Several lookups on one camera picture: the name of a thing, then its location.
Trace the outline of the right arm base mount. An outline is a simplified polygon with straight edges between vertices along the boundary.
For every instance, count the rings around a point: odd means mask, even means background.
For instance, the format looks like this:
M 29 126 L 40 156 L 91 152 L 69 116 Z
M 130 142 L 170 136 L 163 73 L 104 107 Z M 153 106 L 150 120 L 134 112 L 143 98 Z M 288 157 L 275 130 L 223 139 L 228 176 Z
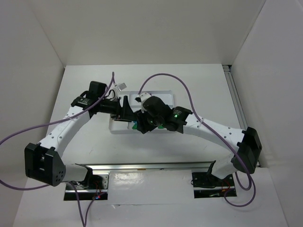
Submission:
M 192 171 L 191 185 L 193 186 L 194 198 L 220 198 L 236 197 L 235 182 L 232 175 L 224 179 L 217 178 L 208 173 L 209 163 L 189 163 Z

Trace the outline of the aluminium front rail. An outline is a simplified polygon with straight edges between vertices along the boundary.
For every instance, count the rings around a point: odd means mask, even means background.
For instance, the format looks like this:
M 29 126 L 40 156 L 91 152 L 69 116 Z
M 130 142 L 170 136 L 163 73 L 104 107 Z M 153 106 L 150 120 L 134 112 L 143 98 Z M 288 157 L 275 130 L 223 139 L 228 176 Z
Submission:
M 138 163 L 138 164 L 84 164 L 95 171 L 202 169 L 207 171 L 212 162 Z

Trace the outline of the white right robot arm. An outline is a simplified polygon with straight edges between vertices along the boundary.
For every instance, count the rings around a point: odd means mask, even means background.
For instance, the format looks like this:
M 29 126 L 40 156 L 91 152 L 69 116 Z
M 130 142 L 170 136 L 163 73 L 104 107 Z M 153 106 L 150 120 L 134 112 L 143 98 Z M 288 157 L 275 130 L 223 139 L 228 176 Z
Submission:
M 149 93 L 142 93 L 135 100 L 141 104 L 141 109 L 136 111 L 137 130 L 141 133 L 162 127 L 200 137 L 228 149 L 228 156 L 210 165 L 210 175 L 224 179 L 237 171 L 250 175 L 255 172 L 262 145 L 254 128 L 242 130 L 224 126 L 195 116 L 189 109 L 180 106 L 170 108 L 159 97 Z

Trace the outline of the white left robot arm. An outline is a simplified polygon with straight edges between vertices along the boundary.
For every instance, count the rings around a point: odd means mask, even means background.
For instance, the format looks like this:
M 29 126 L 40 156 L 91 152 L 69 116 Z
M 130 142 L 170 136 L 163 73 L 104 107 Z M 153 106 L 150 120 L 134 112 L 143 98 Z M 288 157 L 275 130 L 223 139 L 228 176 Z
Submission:
M 26 176 L 51 186 L 72 181 L 88 187 L 96 180 L 92 168 L 81 164 L 64 164 L 62 156 L 73 137 L 95 114 L 109 114 L 111 119 L 123 122 L 136 119 L 128 98 L 119 97 L 125 88 L 124 83 L 110 89 L 104 83 L 92 81 L 89 89 L 73 100 L 62 122 L 37 144 L 29 143 L 26 146 Z

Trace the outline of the teal lego brick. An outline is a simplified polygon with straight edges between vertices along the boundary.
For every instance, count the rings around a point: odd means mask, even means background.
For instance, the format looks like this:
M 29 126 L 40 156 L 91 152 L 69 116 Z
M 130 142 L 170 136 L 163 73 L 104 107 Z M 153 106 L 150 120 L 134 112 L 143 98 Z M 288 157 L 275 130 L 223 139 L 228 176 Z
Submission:
M 133 122 L 134 124 L 133 124 L 133 126 L 132 126 L 132 129 L 133 130 L 137 130 L 137 122 Z

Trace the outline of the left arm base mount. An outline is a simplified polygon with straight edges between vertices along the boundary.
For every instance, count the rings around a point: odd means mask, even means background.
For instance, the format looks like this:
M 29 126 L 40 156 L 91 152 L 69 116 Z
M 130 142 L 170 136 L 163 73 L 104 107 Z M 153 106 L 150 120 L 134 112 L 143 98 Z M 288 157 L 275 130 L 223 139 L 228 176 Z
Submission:
M 68 184 L 69 181 L 72 181 L 72 184 L 75 186 L 78 192 L 80 201 L 91 201 L 95 196 L 97 196 L 97 201 L 107 201 L 110 180 L 109 175 L 109 171 L 93 171 L 93 174 L 88 181 L 75 181 L 71 178 L 71 176 L 65 176 L 63 183 L 66 183 L 66 186 L 63 200 L 77 200 L 74 188 Z

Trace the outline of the clear plastic divided tray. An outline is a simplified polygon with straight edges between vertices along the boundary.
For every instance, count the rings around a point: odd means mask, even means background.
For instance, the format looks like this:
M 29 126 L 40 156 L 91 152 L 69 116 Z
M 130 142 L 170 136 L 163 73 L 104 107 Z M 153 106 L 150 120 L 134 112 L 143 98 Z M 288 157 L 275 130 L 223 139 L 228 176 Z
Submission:
M 174 94 L 171 90 L 148 90 L 143 91 L 142 94 L 148 96 L 155 96 L 162 100 L 164 104 L 171 109 L 175 107 Z M 119 94 L 120 105 L 124 105 L 124 98 L 127 97 L 129 107 L 135 114 L 136 119 L 130 121 L 120 121 L 110 118 L 109 131 L 112 134 L 134 134 L 134 133 L 169 133 L 162 125 L 155 125 L 152 118 L 141 110 L 141 103 L 136 101 L 138 98 L 137 91 L 122 91 Z

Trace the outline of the aluminium side rail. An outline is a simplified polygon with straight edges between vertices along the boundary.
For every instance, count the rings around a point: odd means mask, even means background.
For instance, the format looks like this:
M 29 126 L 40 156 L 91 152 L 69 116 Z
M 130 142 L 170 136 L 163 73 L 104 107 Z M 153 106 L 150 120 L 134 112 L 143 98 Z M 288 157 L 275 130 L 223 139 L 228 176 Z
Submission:
M 225 78 L 228 84 L 228 88 L 232 97 L 232 101 L 234 104 L 234 108 L 236 111 L 236 115 L 239 121 L 239 125 L 242 129 L 247 128 L 247 122 L 244 115 L 244 111 L 241 105 L 241 101 L 237 92 L 237 88 L 235 86 L 235 82 L 231 73 L 231 65 L 222 65 L 223 71 L 225 74 Z

